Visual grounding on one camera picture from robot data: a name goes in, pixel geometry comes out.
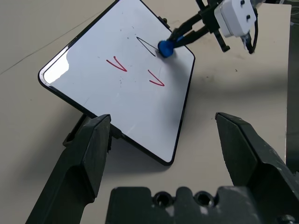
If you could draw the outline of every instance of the blue sponge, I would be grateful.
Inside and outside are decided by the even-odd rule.
[[[160,41],[158,43],[159,53],[167,58],[173,54],[173,46],[174,44],[171,41]]]

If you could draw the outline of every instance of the white board surface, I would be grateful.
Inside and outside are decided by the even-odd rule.
[[[40,79],[95,115],[110,114],[123,134],[170,162],[195,58],[181,47],[164,59],[138,39],[157,47],[169,35],[141,1],[120,0]]]

